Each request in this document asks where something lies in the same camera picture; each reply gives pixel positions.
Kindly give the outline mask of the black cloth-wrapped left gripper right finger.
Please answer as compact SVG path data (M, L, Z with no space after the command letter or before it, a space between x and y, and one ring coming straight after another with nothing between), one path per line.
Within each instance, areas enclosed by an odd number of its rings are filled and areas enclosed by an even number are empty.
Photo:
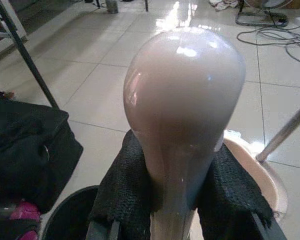
M261 189L225 145L213 157L197 212L205 240L286 239Z

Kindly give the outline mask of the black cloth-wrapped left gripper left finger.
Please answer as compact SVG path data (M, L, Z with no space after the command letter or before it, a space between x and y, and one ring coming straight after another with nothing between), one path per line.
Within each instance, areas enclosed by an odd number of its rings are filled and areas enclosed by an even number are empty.
M155 184L162 176L162 160L144 155L139 140L129 130L98 187L89 220L109 225L118 221L125 240L149 240L151 211L157 206Z

